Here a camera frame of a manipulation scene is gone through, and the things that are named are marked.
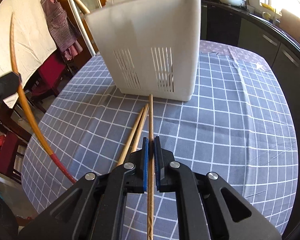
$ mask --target cutting board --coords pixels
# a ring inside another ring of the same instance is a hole
[[[300,43],[300,18],[286,9],[281,14],[279,27]]]

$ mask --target table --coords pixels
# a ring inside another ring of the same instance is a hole
[[[39,127],[75,178],[105,174],[116,165],[147,100],[122,94],[96,55]],[[146,121],[141,137],[147,131]],[[177,161],[198,173],[217,172],[283,233],[297,188],[298,151],[290,111],[271,70],[200,52],[191,100],[154,98],[154,133]],[[25,152],[22,185],[39,213],[71,186],[36,137]],[[178,239],[175,195],[156,192],[154,203],[156,239]],[[123,239],[146,239],[146,208],[146,194],[129,194]]]

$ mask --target mug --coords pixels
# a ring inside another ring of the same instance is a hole
[[[263,12],[262,17],[263,17],[263,19],[270,21],[271,14],[267,13],[267,12]]]

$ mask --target white sheet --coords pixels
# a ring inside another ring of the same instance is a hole
[[[9,31],[12,12],[15,13],[15,49],[22,86],[35,70],[56,50],[49,33],[40,0],[3,0],[0,4],[0,76],[11,71]],[[5,103],[12,108],[15,94]]]

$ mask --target metal screw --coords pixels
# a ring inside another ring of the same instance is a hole
[[[133,163],[125,163],[123,166],[124,166],[127,170],[131,170],[131,169],[133,169],[134,164],[133,164]]]
[[[208,177],[209,177],[209,179],[217,179],[218,174],[216,174],[215,172],[209,172]]]
[[[92,173],[92,172],[89,172],[89,173],[87,173],[87,174],[84,176],[84,178],[85,178],[86,180],[93,180],[93,179],[96,178],[96,175],[95,175],[94,173]]]
[[[172,168],[179,168],[180,167],[180,163],[178,163],[178,162],[170,162],[170,167],[172,167]]]

